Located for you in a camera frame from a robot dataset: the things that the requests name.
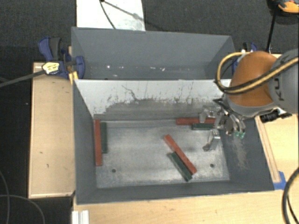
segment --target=green block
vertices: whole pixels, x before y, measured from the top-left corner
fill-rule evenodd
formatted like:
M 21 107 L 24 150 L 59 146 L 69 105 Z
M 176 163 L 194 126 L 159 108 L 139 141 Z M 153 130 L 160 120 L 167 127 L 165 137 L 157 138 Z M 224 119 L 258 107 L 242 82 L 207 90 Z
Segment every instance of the green block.
M 108 141 L 107 141 L 107 123 L 101 122 L 101 143 L 102 153 L 108 153 Z
M 214 128 L 214 124 L 198 123 L 198 124 L 191 125 L 192 130 L 210 130 L 213 128 Z
M 173 162 L 174 166 L 178 169 L 180 174 L 183 176 L 183 178 L 187 181 L 190 181 L 192 179 L 192 175 L 189 172 L 189 170 L 186 168 L 186 166 L 183 164 L 181 159 L 176 153 L 169 153 L 167 156 L 170 158 L 170 160 Z

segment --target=blue tape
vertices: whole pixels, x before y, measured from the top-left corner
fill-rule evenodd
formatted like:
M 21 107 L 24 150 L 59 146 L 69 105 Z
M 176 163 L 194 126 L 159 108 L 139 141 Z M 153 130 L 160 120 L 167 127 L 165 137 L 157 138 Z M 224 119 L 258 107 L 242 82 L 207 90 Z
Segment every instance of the blue tape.
M 284 190 L 285 189 L 285 185 L 286 185 L 286 180 L 285 180 L 285 175 L 283 172 L 279 172 L 279 176 L 280 176 L 280 182 L 274 182 L 273 186 L 275 190 Z

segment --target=bin floor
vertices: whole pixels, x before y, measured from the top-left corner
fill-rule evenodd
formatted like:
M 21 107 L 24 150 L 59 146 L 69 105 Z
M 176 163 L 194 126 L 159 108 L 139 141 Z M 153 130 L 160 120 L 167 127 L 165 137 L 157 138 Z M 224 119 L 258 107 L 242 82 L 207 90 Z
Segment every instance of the bin floor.
M 189 182 L 229 180 L 221 141 L 215 150 L 203 150 L 209 131 L 177 126 L 175 120 L 107 121 L 108 153 L 96 168 L 97 187 L 185 183 L 167 156 L 172 152 L 163 140 L 167 134 L 198 170 Z

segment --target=wooden board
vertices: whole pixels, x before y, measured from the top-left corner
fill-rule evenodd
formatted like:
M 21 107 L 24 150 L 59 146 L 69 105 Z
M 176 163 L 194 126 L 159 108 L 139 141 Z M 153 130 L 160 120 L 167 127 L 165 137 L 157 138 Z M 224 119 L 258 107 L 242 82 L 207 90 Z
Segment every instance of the wooden board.
M 41 65 L 35 63 L 34 72 Z M 33 79 L 29 198 L 70 196 L 75 190 L 71 93 L 66 79 Z

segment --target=metal bracket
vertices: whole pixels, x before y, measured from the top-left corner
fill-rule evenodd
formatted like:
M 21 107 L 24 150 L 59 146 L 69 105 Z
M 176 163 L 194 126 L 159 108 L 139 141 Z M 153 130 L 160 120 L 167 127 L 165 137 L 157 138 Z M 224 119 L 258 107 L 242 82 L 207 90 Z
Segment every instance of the metal bracket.
M 220 141 L 219 131 L 217 129 L 212 129 L 208 137 L 208 143 L 203 146 L 203 150 L 205 152 L 210 150 L 215 150 L 217 148 L 219 141 Z
M 71 224 L 89 224 L 89 211 L 72 211 Z

